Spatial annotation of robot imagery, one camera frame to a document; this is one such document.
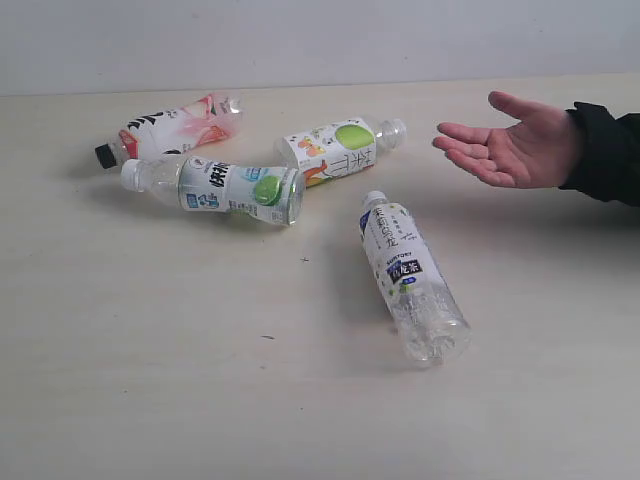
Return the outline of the open human hand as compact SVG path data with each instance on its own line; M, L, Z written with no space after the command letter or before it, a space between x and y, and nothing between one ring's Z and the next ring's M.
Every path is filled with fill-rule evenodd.
M584 148L570 114L543 103L493 91L489 104L517 121L507 128L443 122L432 145L457 167L499 188L542 189L563 185Z

